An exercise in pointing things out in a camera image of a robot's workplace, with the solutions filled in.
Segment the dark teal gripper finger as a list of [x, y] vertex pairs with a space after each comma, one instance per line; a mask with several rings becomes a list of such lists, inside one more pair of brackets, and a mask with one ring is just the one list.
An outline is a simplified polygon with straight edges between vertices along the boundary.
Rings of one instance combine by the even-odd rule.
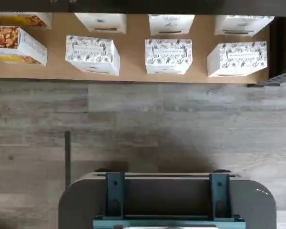
[[230, 199], [230, 174], [211, 173], [211, 201], [214, 220], [228, 220], [232, 218]]
[[124, 173], [106, 173], [106, 217], [122, 219], [124, 217]]

